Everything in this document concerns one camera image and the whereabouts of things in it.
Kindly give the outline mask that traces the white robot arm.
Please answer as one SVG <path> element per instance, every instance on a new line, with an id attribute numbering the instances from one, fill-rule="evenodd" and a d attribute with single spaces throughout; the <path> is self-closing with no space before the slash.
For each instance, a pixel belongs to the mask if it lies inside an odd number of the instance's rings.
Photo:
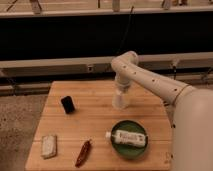
<path id="1" fill-rule="evenodd" d="M 174 107 L 170 171 L 213 171 L 213 90 L 156 74 L 138 63 L 134 51 L 112 59 L 117 93 L 135 81 Z"/>

